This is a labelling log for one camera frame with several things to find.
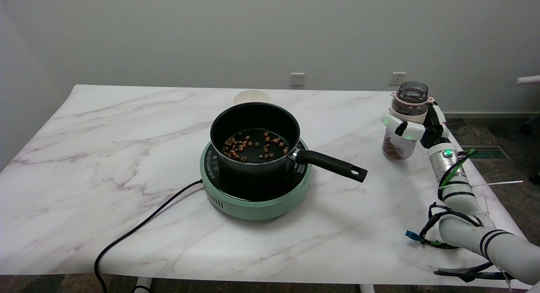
glass jar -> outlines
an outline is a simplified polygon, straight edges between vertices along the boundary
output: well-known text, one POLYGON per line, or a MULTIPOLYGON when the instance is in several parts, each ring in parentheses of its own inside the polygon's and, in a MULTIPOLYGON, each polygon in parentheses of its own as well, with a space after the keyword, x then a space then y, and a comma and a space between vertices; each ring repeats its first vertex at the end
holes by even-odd
POLYGON ((386 129, 382 141, 382 152, 385 156, 394 160, 405 160, 413 155, 416 141, 403 139, 386 129))
POLYGON ((420 82, 405 82, 392 99, 392 109, 403 116, 420 116, 428 111, 428 87, 420 82))

marble table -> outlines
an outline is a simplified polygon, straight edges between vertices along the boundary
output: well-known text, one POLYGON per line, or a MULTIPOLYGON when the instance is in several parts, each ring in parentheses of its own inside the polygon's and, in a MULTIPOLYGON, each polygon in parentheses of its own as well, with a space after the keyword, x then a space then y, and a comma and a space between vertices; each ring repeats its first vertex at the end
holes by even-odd
MULTIPOLYGON (((200 178, 212 120, 243 90, 77 85, 0 174, 0 274, 92 272, 108 243, 174 191, 200 178)), ((503 281, 435 276, 485 260, 466 250, 420 247, 437 200, 417 146, 404 162, 381 152, 389 92, 264 90, 297 118, 314 150, 369 170, 360 184, 314 168, 304 201, 275 220, 228 217, 198 185, 111 249, 102 271, 227 281, 472 285, 503 281)), ((484 179, 471 162, 473 184, 484 179)), ((489 187, 475 189, 495 224, 523 235, 489 187)), ((434 228, 430 236, 436 237, 434 228)), ((513 288, 529 288, 512 281, 513 288)))

white wall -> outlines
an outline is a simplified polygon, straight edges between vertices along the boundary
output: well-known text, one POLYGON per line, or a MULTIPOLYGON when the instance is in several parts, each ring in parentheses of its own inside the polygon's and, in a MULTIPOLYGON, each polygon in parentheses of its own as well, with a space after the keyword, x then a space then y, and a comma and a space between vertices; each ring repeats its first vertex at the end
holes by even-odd
POLYGON ((0 171, 63 100, 0 5, 0 171))
POLYGON ((540 110, 538 87, 514 85, 540 74, 540 0, 2 3, 64 97, 76 83, 289 88, 290 71, 306 89, 389 90, 397 70, 445 111, 540 110))

blue connector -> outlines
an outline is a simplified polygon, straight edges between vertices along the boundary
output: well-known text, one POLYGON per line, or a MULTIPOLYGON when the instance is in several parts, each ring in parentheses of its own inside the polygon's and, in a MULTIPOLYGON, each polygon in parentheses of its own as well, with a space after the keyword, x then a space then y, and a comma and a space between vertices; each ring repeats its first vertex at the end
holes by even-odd
POLYGON ((409 237, 410 239, 414 241, 418 241, 418 242, 422 241, 422 237, 420 237, 417 233, 413 233, 411 231, 405 232, 405 236, 409 237))

pan handle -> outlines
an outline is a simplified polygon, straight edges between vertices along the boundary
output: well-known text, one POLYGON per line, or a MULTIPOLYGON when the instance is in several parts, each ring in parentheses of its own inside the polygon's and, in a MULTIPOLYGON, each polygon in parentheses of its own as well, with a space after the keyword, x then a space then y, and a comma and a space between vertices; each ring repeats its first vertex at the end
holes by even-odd
POLYGON ((366 175, 368 173, 367 170, 359 168, 354 164, 350 164, 349 162, 345 162, 316 151, 294 149, 289 158, 295 160, 299 164, 313 164, 358 182, 364 182, 364 179, 366 179, 366 175))

